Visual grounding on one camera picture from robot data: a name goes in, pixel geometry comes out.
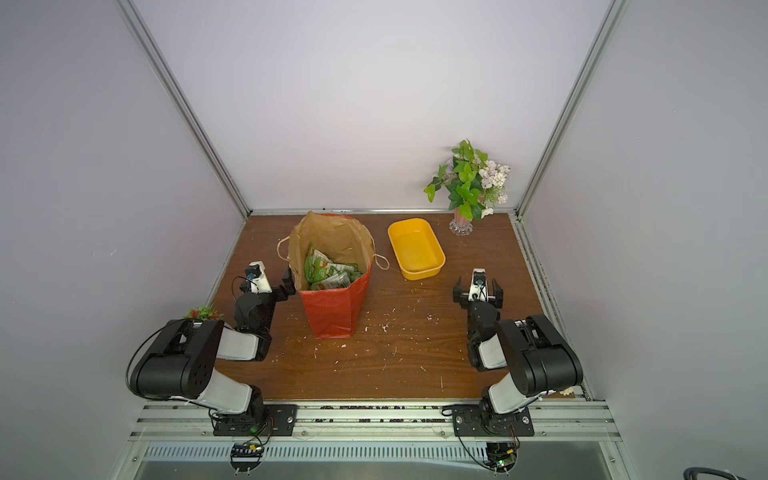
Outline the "green orange condiment packet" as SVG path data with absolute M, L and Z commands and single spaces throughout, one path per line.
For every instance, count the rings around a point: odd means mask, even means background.
M 312 291 L 344 289 L 348 288 L 352 283 L 353 280 L 351 279 L 349 273 L 347 271 L 342 271 L 340 273 L 330 275 L 323 280 L 312 283 L 310 289 Z

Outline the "red paper bag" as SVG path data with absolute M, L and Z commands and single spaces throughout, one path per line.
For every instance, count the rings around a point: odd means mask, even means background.
M 319 339 L 350 338 L 368 290 L 372 268 L 386 270 L 372 234 L 349 216 L 308 213 L 277 244 Z

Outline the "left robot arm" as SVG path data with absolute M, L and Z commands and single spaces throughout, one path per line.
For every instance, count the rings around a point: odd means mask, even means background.
M 226 376 L 215 364 L 266 359 L 276 306 L 296 293 L 294 276 L 287 269 L 281 284 L 273 287 L 264 264 L 256 261 L 240 280 L 233 327 L 223 320 L 192 315 L 168 322 L 150 336 L 141 358 L 130 360 L 127 386 L 147 400 L 185 401 L 206 409 L 215 436 L 288 437 L 293 434 L 298 407 L 266 404 L 259 387 Z

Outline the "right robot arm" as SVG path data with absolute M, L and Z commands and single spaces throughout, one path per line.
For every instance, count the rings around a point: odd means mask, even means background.
M 473 271 L 467 291 L 457 282 L 452 298 L 467 313 L 470 365 L 479 372 L 505 372 L 476 405 L 450 408 L 455 435 L 534 436 L 529 407 L 582 383 L 578 356 L 543 314 L 503 319 L 503 289 L 497 281 L 488 281 L 483 269 Z

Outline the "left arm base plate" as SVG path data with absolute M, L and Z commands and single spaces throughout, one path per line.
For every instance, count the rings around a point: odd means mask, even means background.
M 295 404 L 265 404 L 251 406 L 244 413 L 211 415 L 216 437 L 277 436 L 290 437 L 297 420 Z

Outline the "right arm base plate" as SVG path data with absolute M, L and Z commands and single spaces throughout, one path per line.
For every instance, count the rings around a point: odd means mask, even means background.
M 498 414 L 480 405 L 456 404 L 442 409 L 451 419 L 453 431 L 459 437 L 522 437 L 535 435 L 528 408 L 507 414 Z

